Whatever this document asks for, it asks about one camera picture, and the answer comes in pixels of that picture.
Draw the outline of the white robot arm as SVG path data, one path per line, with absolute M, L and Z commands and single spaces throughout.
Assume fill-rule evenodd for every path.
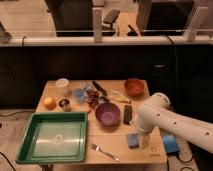
M 138 132 L 149 134 L 159 127 L 213 154 L 213 124 L 177 114 L 169 107 L 169 98 L 160 92 L 142 102 L 134 118 Z

